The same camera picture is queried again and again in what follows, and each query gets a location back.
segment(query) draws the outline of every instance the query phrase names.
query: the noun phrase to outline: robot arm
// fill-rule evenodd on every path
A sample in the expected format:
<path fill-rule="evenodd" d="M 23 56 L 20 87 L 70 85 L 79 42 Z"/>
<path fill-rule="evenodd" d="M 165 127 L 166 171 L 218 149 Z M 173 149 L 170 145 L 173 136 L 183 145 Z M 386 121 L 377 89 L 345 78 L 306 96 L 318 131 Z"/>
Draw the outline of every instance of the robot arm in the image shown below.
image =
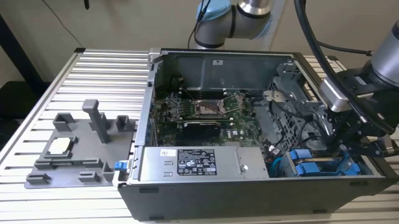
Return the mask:
<path fill-rule="evenodd" d="M 241 0 L 235 6 L 230 0 L 214 0 L 202 10 L 199 5 L 198 17 L 205 14 L 195 30 L 198 49 L 218 49 L 226 38 L 254 39 L 269 30 L 270 0 Z"/>

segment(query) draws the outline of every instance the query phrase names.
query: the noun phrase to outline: blue latch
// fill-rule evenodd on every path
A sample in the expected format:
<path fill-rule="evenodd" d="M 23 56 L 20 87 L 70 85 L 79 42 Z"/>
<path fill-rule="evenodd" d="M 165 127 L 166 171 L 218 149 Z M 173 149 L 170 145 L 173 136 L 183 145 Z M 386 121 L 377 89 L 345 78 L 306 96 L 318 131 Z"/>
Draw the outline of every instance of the blue latch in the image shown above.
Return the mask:
<path fill-rule="evenodd" d="M 127 171 L 127 161 L 119 161 L 115 163 L 114 170 Z"/>
<path fill-rule="evenodd" d="M 298 175 L 301 176 L 318 176 L 321 169 L 315 162 L 303 162 L 297 166 Z"/>
<path fill-rule="evenodd" d="M 313 158 L 313 154 L 309 149 L 293 149 L 290 155 L 293 160 Z"/>

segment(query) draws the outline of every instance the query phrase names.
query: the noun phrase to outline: computer case label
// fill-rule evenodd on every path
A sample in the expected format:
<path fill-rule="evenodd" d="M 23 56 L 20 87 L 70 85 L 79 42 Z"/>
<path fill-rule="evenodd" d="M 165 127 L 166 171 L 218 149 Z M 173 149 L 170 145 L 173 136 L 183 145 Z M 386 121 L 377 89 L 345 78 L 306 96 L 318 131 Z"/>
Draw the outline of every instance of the computer case label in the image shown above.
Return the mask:
<path fill-rule="evenodd" d="M 181 176 L 217 175 L 214 149 L 179 149 L 178 174 Z"/>

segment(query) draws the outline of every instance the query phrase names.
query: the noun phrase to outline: blue tab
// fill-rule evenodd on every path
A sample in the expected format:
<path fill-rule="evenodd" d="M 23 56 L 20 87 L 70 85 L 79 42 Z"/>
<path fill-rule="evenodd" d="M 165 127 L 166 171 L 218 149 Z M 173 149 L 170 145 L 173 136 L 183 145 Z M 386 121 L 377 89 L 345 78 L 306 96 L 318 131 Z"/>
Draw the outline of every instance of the blue tab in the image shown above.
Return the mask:
<path fill-rule="evenodd" d="M 303 162 L 297 166 L 297 171 L 301 176 L 317 175 L 321 173 L 315 162 Z"/>
<path fill-rule="evenodd" d="M 114 170 L 126 171 L 127 170 L 127 162 L 116 162 L 114 166 Z"/>

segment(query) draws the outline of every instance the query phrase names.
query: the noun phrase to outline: wall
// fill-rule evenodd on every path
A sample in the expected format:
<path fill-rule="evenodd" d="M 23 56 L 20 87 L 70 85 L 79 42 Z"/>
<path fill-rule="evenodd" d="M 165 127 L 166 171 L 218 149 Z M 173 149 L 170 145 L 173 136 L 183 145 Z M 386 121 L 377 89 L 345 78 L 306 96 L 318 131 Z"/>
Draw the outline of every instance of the wall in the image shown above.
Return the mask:
<path fill-rule="evenodd" d="M 23 81 L 23 76 L 14 66 L 3 48 L 0 48 L 0 88 L 8 81 Z"/>
<path fill-rule="evenodd" d="M 86 10 L 83 0 L 47 0 L 86 48 L 187 48 L 199 0 L 90 2 Z M 39 73 L 51 80 L 79 47 L 75 39 L 42 0 L 2 0 L 0 13 Z M 229 40 L 226 48 L 259 50 L 261 42 Z"/>
<path fill-rule="evenodd" d="M 186 48 L 201 0 L 91 0 L 90 10 L 83 0 L 47 2 L 84 47 L 147 50 Z M 311 54 L 293 1 L 287 2 L 271 50 Z M 317 36 L 326 43 L 377 49 L 399 19 L 398 8 L 398 0 L 309 0 L 307 11 Z M 0 13 L 39 73 L 52 80 L 79 47 L 75 39 L 42 0 L 0 0 Z M 262 40 L 227 40 L 226 49 L 262 50 Z M 349 67 L 362 66 L 369 59 L 330 50 L 326 53 L 337 55 Z M 14 74 L 12 64 L 6 67 L 0 71 Z"/>
<path fill-rule="evenodd" d="M 307 15 L 319 41 L 349 48 L 375 50 L 399 19 L 398 0 L 309 0 Z M 294 1 L 289 0 L 271 50 L 313 54 L 302 33 Z M 367 56 L 326 50 L 349 68 Z"/>

